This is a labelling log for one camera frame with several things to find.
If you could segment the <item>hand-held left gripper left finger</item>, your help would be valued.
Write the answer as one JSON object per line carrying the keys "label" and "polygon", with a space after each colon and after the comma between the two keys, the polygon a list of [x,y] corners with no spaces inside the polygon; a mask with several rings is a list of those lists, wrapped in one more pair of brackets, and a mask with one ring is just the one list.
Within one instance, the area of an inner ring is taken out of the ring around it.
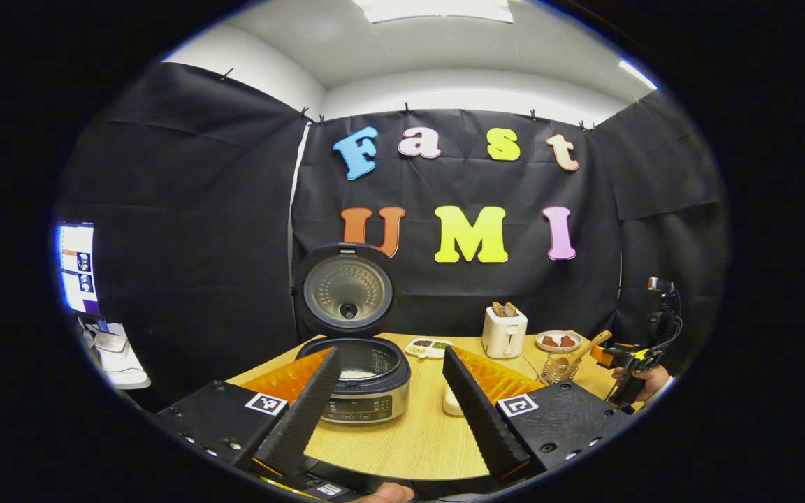
{"label": "hand-held left gripper left finger", "polygon": [[269,479],[303,471],[304,452],[341,374],[329,347],[273,370],[256,384],[214,380],[154,417],[204,455]]}

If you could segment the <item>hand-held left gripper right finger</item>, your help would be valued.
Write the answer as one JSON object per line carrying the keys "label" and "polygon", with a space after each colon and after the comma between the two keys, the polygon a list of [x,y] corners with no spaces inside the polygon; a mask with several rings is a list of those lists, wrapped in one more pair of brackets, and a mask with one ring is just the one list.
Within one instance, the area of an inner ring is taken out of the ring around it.
{"label": "hand-held left gripper right finger", "polygon": [[565,380],[492,402],[470,371],[490,363],[455,346],[444,350],[443,375],[489,474],[502,483],[559,472],[625,432],[635,420]]}

